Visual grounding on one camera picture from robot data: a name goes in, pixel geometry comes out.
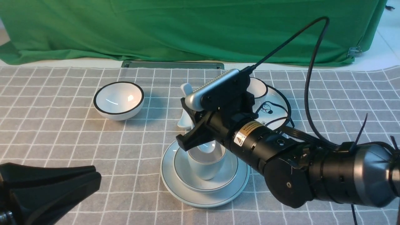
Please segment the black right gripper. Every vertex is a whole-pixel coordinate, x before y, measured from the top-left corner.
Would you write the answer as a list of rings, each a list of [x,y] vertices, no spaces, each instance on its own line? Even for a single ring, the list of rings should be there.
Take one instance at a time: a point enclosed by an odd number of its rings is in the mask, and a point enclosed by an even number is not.
[[[194,127],[188,133],[176,136],[179,147],[189,151],[194,147],[213,142],[215,138],[227,138],[240,121],[249,117],[255,118],[252,109],[254,104],[254,95],[246,91],[216,111],[192,110]]]

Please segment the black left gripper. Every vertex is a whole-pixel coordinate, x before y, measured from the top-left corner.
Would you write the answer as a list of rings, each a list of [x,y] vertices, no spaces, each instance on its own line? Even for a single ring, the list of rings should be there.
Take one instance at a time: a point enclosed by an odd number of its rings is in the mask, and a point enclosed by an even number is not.
[[[0,167],[0,224],[54,225],[100,188],[95,166]]]

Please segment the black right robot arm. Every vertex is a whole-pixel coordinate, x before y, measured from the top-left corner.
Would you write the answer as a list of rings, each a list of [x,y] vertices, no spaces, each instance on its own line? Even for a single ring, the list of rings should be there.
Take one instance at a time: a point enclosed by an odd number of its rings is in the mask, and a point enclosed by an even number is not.
[[[181,98],[194,128],[178,135],[188,151],[216,141],[264,177],[282,204],[314,199],[382,208],[399,197],[399,150],[385,142],[336,145],[292,127],[270,129],[253,111],[251,78],[207,84]]]

